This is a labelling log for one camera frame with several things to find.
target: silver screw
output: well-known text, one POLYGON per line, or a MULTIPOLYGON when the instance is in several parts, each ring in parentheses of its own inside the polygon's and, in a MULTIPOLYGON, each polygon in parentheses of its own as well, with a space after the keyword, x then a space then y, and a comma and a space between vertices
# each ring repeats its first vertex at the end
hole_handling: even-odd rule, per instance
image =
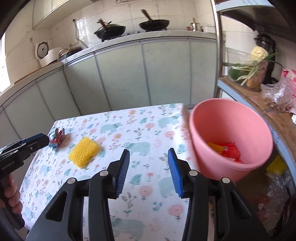
POLYGON ((100 176, 105 177, 109 174, 107 170, 100 171, 100 176))
POLYGON ((190 170, 190 171, 189 171, 189 175, 190 175, 190 176, 195 177, 195 176, 197 176, 197 174, 198 174, 198 172, 197 172, 196 170, 190 170))
POLYGON ((229 178, 227 178, 227 177, 224 177, 224 178, 222 178, 222 182, 224 182, 224 183, 230 183, 230 179, 229 178))
POLYGON ((72 178, 72 177, 67 180, 67 183, 69 184, 73 184, 74 182, 76 182, 76 180, 75 178, 72 178))

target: human hand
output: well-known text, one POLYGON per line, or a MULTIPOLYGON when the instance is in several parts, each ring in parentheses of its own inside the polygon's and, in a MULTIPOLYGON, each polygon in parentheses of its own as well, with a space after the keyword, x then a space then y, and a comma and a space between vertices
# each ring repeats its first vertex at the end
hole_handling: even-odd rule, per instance
MULTIPOLYGON (((21 213, 22 203, 20 202, 20 192, 17 190, 17 185, 12 174, 8 175, 9 186, 4 190, 4 195, 9 198, 8 203, 12 207, 12 211, 16 214, 21 213)), ((0 200, 0 207, 5 207, 5 204, 0 200)))

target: clear plastic container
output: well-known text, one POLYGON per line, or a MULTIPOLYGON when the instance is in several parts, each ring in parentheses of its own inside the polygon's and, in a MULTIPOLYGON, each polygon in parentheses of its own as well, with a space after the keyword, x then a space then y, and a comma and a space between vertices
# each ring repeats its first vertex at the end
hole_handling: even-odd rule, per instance
POLYGON ((252 91, 261 91, 268 62, 239 50, 226 48, 227 74, 235 83, 252 91))

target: table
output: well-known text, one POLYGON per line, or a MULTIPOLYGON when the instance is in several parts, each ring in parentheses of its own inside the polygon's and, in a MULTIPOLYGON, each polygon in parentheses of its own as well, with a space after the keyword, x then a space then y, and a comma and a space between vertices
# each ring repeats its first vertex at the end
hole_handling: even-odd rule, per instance
POLYGON ((253 92, 240 87, 231 81, 229 77, 222 77, 218 80, 217 86, 226 92, 234 100, 250 107, 256 111, 267 123, 274 144, 279 153, 287 163, 292 174, 294 183, 296 182, 296 125, 291 120, 290 113, 279 113, 270 109, 263 103, 261 93, 253 92))
MULTIPOLYGON (((109 200, 115 239, 181 240, 188 200, 178 198, 175 193, 167 152, 173 147, 179 159, 198 170, 188 118, 183 104, 169 104, 56 121, 50 132, 66 128, 70 134, 57 151, 50 147, 39 150, 28 168, 20 188, 26 228, 32 228, 68 178, 91 178, 118 160, 126 148, 131 158, 123 193, 117 200, 109 200), (79 169, 68 154, 83 137, 101 144, 103 151, 86 168, 79 169)), ((89 239, 87 206, 85 198, 84 240, 89 239)))

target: upper cabinet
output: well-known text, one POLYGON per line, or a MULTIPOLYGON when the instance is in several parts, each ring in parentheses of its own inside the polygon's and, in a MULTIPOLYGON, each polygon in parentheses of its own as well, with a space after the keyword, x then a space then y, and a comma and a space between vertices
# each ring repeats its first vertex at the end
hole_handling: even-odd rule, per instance
POLYGON ((65 17, 95 1, 97 0, 35 0, 33 29, 52 28, 65 17))

